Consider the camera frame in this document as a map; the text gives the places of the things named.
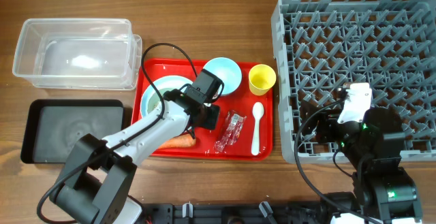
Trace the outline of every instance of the gray dish rack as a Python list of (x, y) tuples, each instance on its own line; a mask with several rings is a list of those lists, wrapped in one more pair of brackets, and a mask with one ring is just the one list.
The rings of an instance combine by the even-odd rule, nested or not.
[[(436, 160), (435, 18), (436, 0), (279, 0), (271, 29), (283, 158), (295, 163), (302, 100), (325, 106), (344, 82), (369, 82), (373, 105), (403, 119), (403, 160)], [(337, 145), (314, 137), (302, 135), (301, 162), (331, 163)]]

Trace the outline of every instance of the red tray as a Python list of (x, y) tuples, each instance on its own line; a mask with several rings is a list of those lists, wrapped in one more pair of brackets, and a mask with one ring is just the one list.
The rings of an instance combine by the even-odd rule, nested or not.
[[(196, 71), (200, 73), (207, 61), (194, 60), (193, 64)], [(197, 143), (191, 148), (167, 148), (156, 150), (152, 155), (160, 157), (186, 157), (199, 159), (227, 159), (227, 160), (249, 160), (260, 161), (271, 153), (273, 149), (273, 90), (267, 92), (263, 96), (253, 95), (249, 90), (248, 73), (250, 69), (258, 63), (238, 63), (243, 79), (236, 91), (225, 97), (221, 97), (215, 102), (221, 110), (217, 128), (213, 131), (207, 129), (195, 128)], [(190, 80), (195, 80), (196, 77), (192, 71), (192, 67), (187, 60), (179, 59), (149, 59), (145, 63), (145, 69), (152, 81), (163, 76), (179, 75)], [(141, 119), (140, 102), (142, 94), (145, 92), (149, 82), (144, 78), (142, 71), (139, 71), (138, 86), (136, 88), (136, 96), (134, 103), (133, 115), (131, 123)], [(255, 102), (260, 101), (264, 105), (264, 116), (260, 120), (260, 153), (257, 156), (251, 154), (251, 141), (253, 139), (254, 117), (251, 113)], [(239, 114), (247, 116), (243, 129), (240, 133), (238, 141), (232, 146), (226, 146), (224, 152), (215, 151), (214, 144), (217, 136), (221, 131), (225, 116), (229, 110), (235, 110)]]

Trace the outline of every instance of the clear plastic bin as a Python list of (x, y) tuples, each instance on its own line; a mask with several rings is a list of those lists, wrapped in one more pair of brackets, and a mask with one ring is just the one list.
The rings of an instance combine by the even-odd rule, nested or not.
[(12, 72), (40, 88), (132, 90), (141, 54), (126, 19), (28, 19)]

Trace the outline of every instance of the black tray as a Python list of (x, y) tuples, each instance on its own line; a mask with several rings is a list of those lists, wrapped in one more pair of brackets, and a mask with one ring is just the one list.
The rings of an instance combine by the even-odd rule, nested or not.
[(29, 108), (23, 163), (65, 163), (74, 144), (90, 133), (102, 139), (122, 129), (124, 107), (113, 99), (38, 99)]

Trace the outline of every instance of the spoon handle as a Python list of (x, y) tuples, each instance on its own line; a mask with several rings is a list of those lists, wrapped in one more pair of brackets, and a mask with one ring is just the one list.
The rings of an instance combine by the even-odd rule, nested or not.
[(254, 123), (253, 141), (251, 143), (251, 154), (257, 156), (259, 154), (259, 120)]

